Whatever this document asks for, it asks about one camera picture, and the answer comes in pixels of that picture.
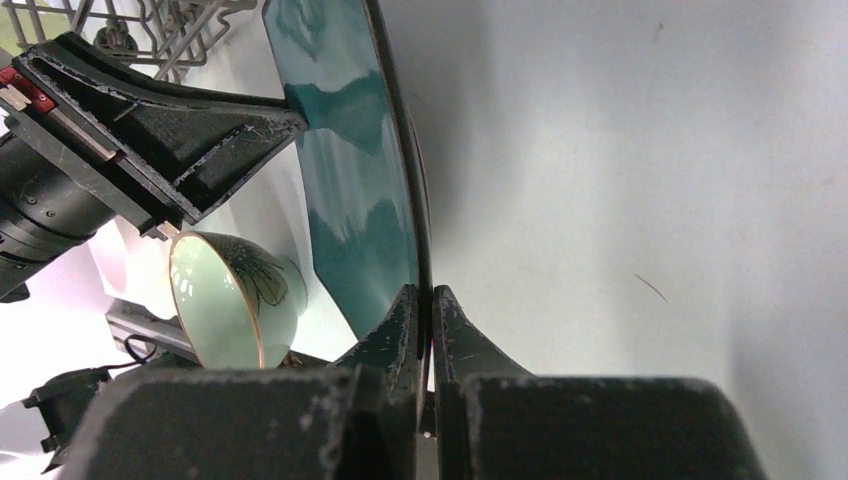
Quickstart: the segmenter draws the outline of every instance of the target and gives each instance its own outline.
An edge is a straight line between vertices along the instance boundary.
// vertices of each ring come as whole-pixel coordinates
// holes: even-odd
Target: gold rim
[[[185,324],[183,323],[183,317],[182,315],[180,315],[180,305],[179,303],[177,303],[177,294],[174,291],[174,282],[171,278],[171,270],[174,262],[174,249],[177,246],[177,242],[186,237],[198,238],[209,248],[211,248],[212,251],[215,252],[215,254],[218,256],[218,259],[221,261],[221,263],[224,264],[224,268],[227,269],[227,271],[230,273],[230,276],[236,282],[236,285],[239,287],[239,291],[241,292],[241,299],[244,302],[244,306],[246,307],[248,316],[250,316],[250,323],[253,325],[253,334],[254,338],[256,339],[256,348],[259,352],[259,368],[265,368],[265,349],[262,348],[262,332],[259,329],[259,321],[256,317],[256,312],[253,311],[253,309],[250,307],[250,303],[247,301],[247,292],[244,289],[244,285],[242,285],[241,279],[238,275],[236,275],[236,272],[234,272],[233,269],[230,268],[230,265],[224,261],[224,258],[221,256],[221,253],[218,252],[218,249],[215,248],[214,245],[209,243],[209,241],[203,237],[202,233],[188,231],[180,232],[173,239],[171,239],[171,249],[168,252],[168,284],[171,286],[171,299],[174,301],[174,307],[177,309],[177,320],[179,320],[180,327],[182,327],[183,332],[186,334],[186,337],[188,337],[189,343],[192,344],[192,348],[194,349],[194,343],[191,341],[191,335],[189,335],[188,330],[186,330]],[[200,365],[203,368],[206,368],[206,365],[204,365],[203,359],[200,358],[200,353],[198,353],[197,349],[194,349],[194,354],[197,356],[197,361],[200,362]]]

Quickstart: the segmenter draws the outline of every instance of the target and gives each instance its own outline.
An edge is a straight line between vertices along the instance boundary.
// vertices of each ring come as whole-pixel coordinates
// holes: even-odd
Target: teal plate
[[[429,312],[427,188],[376,0],[268,0],[265,28],[297,140],[315,272],[357,338],[403,285]]]

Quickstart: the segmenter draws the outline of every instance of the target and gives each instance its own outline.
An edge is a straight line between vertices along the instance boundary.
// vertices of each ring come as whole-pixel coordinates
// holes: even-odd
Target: light green cup
[[[190,231],[174,237],[169,271],[180,323],[204,368],[283,362],[307,303],[291,261],[238,237]]]

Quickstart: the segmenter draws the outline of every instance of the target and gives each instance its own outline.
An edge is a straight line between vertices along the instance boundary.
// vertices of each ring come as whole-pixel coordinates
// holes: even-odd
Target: red component
[[[38,113],[44,114],[56,107],[56,103],[50,100],[50,97],[15,70],[15,67],[0,69],[0,88],[6,85],[11,85],[26,95],[32,102],[32,107]]]

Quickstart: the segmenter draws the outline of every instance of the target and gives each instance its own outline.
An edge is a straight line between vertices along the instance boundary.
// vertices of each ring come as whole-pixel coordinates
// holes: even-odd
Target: wire rack
[[[227,16],[258,4],[258,0],[98,0],[98,10],[95,0],[79,0],[76,8],[71,1],[0,0],[0,6],[21,49],[48,40],[42,19],[58,14],[67,18],[70,31],[82,34],[102,52],[175,83],[182,83],[189,68],[206,64],[209,50],[230,30]]]

